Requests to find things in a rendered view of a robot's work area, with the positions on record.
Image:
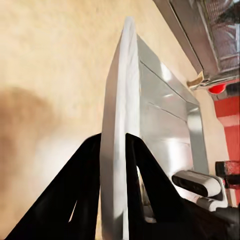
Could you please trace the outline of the saucer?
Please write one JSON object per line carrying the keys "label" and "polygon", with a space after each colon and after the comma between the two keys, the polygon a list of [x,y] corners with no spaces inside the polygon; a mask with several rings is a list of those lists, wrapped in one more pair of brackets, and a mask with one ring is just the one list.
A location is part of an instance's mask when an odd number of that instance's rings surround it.
{"label": "saucer", "polygon": [[102,240],[129,240],[126,134],[140,137],[138,44],[131,16],[125,20],[105,84],[99,153]]}

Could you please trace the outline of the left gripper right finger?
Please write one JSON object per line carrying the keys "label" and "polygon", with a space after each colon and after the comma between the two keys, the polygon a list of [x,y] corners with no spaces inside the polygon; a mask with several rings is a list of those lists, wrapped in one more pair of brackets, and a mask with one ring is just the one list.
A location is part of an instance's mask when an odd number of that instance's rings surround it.
{"label": "left gripper right finger", "polygon": [[[129,240],[210,240],[147,145],[130,133],[125,162]],[[145,220],[139,174],[156,223]]]}

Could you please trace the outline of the electric kettle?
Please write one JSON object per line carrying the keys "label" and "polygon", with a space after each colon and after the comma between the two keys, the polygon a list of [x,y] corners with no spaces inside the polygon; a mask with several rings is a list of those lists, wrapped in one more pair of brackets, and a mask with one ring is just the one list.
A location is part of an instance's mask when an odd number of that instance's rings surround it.
{"label": "electric kettle", "polygon": [[223,179],[223,187],[240,189],[240,161],[215,162],[216,176]]}

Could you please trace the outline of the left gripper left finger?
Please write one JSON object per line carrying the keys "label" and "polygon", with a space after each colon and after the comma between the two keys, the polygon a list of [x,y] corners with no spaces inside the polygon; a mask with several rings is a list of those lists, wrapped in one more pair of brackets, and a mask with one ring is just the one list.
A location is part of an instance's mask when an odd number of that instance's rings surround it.
{"label": "left gripper left finger", "polygon": [[5,240],[95,240],[101,136],[80,145]]}

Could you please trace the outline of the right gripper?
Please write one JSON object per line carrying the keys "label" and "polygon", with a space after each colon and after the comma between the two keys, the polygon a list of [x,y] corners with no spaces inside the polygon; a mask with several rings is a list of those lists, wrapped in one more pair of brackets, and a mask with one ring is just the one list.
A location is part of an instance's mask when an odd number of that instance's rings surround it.
{"label": "right gripper", "polygon": [[[209,211],[188,199],[183,200],[210,240],[240,240],[240,208],[227,206]],[[151,204],[142,205],[144,217],[155,220]]]}

